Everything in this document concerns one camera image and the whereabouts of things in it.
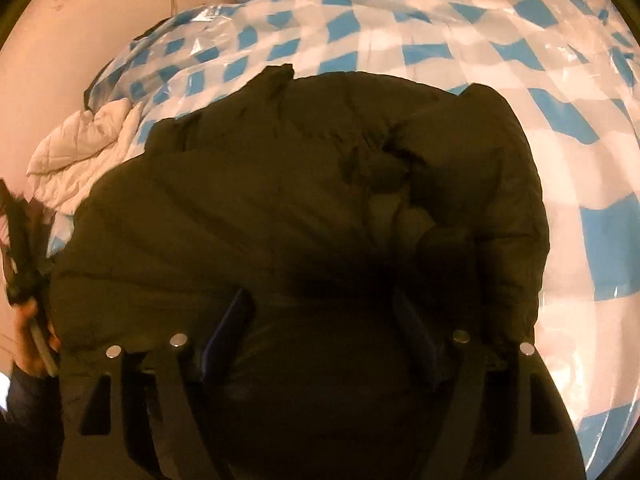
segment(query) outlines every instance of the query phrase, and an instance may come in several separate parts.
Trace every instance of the silver bolt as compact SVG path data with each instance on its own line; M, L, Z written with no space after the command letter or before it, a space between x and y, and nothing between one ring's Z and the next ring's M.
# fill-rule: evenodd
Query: silver bolt
M531 357L533 354L536 353L536 347L533 346L531 343L521 343L520 351L527 357Z
M460 344L466 344L471 341L471 336L465 330L454 330L453 341Z
M189 338L184 334L176 334L171 339L169 339L169 344L174 348L180 348L187 344Z
M118 345L113 345L107 348L106 354L109 359L115 359L122 353L122 348Z

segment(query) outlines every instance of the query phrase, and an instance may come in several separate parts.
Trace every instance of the blue and white checkered plastic sheet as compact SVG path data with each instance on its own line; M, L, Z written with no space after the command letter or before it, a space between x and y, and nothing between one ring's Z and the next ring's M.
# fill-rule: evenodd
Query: blue and white checkered plastic sheet
M551 227L537 347L593 479L637 418L638 55L609 0L254 0L184 12L133 41L90 105L145 102L135 156L155 122L231 94L268 64L293 63L297 77L361 70L453 93L497 89L529 139ZM71 228L57 218L53 250Z

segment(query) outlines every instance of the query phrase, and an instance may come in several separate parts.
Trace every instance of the floor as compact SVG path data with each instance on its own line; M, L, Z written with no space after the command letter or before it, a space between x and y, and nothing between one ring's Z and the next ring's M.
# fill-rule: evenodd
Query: floor
M177 0L178 10L231 0ZM82 93L170 0L33 0L0 50L0 177L22 192L38 143L82 107ZM12 313L0 294L0 373L11 363ZM0 399L2 377L0 377Z

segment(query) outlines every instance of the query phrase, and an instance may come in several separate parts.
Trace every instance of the jacket sleeve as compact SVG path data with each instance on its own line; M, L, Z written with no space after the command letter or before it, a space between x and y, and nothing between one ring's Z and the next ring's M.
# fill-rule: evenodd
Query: jacket sleeve
M5 418L28 478L55 480L64 441L59 381L28 376L14 364Z

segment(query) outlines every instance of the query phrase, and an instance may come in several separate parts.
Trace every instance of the white light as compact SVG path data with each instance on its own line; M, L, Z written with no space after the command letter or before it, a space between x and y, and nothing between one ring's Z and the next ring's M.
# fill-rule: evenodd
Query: white light
M0 407L4 410L6 410L6 396L9 394L9 384L9 377L0 373Z

